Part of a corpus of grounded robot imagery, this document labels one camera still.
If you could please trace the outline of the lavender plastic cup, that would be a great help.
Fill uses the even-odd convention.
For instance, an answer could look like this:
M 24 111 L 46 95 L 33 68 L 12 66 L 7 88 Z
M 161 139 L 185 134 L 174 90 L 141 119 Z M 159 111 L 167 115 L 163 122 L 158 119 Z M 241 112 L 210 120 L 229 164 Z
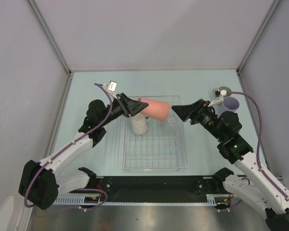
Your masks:
M 226 97 L 226 98 L 224 98 L 224 100 L 221 104 L 220 114 L 222 114 L 223 112 L 226 112 L 226 111 L 235 113 L 239 107 L 240 107 L 240 103 L 236 98 Z

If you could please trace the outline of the white ceramic mug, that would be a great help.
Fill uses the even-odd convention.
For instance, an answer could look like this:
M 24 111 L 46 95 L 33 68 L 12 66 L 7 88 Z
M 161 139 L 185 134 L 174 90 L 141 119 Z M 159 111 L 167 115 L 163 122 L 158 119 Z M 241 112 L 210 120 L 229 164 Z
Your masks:
M 148 122 L 151 120 L 150 117 L 147 117 L 141 113 L 136 114 L 131 118 L 131 129 L 136 135 L 143 135 L 147 132 Z

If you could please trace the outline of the light green plastic cup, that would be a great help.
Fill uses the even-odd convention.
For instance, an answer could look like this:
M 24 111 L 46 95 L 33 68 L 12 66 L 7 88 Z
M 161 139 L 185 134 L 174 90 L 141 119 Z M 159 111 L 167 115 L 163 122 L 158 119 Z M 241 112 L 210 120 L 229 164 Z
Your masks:
M 227 93 L 229 93 L 229 92 L 231 92 L 231 89 L 229 88 L 229 87 L 226 87 L 226 86 L 221 86 L 221 87 L 219 87 L 219 90 L 220 91 L 226 91 Z

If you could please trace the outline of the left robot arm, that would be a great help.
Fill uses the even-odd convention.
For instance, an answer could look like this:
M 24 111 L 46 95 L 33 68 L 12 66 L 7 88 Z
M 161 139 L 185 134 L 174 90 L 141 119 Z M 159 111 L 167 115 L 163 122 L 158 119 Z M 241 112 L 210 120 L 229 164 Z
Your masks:
M 93 172 L 81 167 L 71 177 L 61 177 L 63 170 L 103 139 L 107 124 L 120 116 L 135 116 L 148 106 L 124 93 L 111 99 L 109 105 L 102 100 L 91 101 L 82 126 L 65 147 L 40 161 L 30 160 L 25 164 L 18 190 L 24 197 L 25 207 L 45 210 L 60 194 L 80 189 L 88 193 L 94 191 L 97 181 L 92 178 Z

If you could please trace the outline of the clear glass cup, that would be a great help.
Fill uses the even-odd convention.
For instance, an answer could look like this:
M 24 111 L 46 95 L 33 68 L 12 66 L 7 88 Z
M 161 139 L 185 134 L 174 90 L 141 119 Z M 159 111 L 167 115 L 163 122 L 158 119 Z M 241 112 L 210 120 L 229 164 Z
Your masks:
M 177 132 L 178 120 L 176 116 L 168 116 L 164 124 L 164 134 L 165 136 L 175 136 Z

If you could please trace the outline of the pink plastic cup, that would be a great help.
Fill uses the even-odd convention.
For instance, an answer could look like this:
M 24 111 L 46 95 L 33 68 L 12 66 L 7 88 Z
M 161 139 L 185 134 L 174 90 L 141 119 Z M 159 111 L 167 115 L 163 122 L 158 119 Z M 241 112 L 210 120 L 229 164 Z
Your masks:
M 141 111 L 141 114 L 158 121 L 165 121 L 170 113 L 170 105 L 164 101 L 139 98 L 138 101 L 147 103 L 148 106 Z

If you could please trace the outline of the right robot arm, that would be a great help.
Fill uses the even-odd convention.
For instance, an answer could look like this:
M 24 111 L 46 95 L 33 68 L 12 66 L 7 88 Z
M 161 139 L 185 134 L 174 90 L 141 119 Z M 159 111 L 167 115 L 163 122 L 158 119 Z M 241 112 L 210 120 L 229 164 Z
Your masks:
M 255 209 L 272 231 L 289 231 L 289 190 L 257 160 L 253 148 L 239 134 L 242 128 L 237 113 L 225 111 L 216 115 L 209 101 L 199 99 L 189 105 L 175 105 L 172 110 L 183 121 L 200 124 L 219 142 L 223 158 L 241 170 L 247 183 L 227 168 L 214 175 L 213 189 L 228 191 Z

